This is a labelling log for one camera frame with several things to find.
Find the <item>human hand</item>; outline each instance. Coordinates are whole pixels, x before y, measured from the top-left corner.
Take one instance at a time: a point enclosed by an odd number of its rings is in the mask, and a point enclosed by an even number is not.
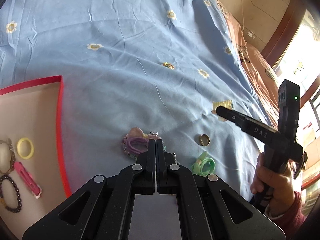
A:
[[[288,164],[284,174],[278,174],[263,166],[264,153],[258,156],[258,163],[250,185],[252,194],[264,190],[263,182],[274,188],[273,197],[269,202],[272,217],[284,214],[294,203],[293,175],[291,165]]]

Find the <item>dark bead bracelet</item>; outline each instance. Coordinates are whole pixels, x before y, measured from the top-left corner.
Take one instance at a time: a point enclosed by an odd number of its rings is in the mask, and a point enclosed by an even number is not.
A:
[[[18,206],[16,208],[11,208],[11,207],[8,207],[7,204],[5,203],[4,201],[4,197],[3,197],[3,192],[2,192],[2,182],[7,179],[8,181],[11,182],[11,184],[13,185],[15,191],[16,191],[16,194],[17,194],[17,200],[18,200]],[[17,187],[17,184],[13,181],[13,179],[8,176],[8,175],[3,175],[0,177],[0,202],[3,204],[4,208],[10,212],[13,212],[13,213],[19,213],[21,211],[21,208],[22,208],[22,203],[21,203],[21,197],[20,197],[20,193],[19,193],[19,189]]]

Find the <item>yellow flower print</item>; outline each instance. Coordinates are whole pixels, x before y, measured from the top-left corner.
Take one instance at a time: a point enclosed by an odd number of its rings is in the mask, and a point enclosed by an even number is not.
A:
[[[208,1],[208,0],[204,0],[203,2],[204,2],[204,4],[205,4],[206,6],[208,6],[208,7],[209,7],[209,6],[211,6],[210,1]]]
[[[17,28],[16,28],[17,25],[18,25],[18,24],[17,24],[16,22],[14,22],[14,21],[8,23],[8,24],[6,25],[6,28],[7,28],[6,32],[7,32],[7,33],[13,33],[14,31],[17,30]]]
[[[224,47],[224,53],[231,55],[231,50],[228,47]]]
[[[104,48],[101,44],[90,43],[87,44],[87,49],[98,50],[100,48]]]
[[[171,18],[172,20],[176,20],[177,19],[177,16],[176,16],[176,14],[174,13],[173,10],[167,11],[167,17]]]
[[[208,77],[209,77],[209,74],[208,74],[206,71],[202,70],[202,69],[198,69],[198,72],[199,72],[199,74],[202,75],[204,78],[208,78]]]

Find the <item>screw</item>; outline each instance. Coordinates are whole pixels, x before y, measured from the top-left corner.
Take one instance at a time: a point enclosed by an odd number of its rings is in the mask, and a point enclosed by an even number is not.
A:
[[[177,164],[171,164],[170,165],[170,169],[173,170],[173,171],[177,171],[178,169],[180,169],[180,166],[177,165]]]
[[[217,181],[218,180],[218,176],[216,174],[209,174],[208,175],[208,180]]]
[[[132,166],[132,169],[135,171],[140,171],[142,169],[142,166],[140,164],[135,164]]]
[[[101,176],[101,175],[95,176],[94,179],[93,179],[93,181],[94,181],[95,183],[103,182],[103,181],[104,181],[104,177]]]

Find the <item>gold ring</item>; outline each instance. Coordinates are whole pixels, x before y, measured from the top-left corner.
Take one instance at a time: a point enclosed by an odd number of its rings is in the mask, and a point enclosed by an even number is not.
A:
[[[200,143],[202,146],[208,146],[210,144],[210,138],[206,134],[200,135]]]
[[[174,66],[168,62],[164,62],[162,65],[164,65],[167,68],[174,69]]]

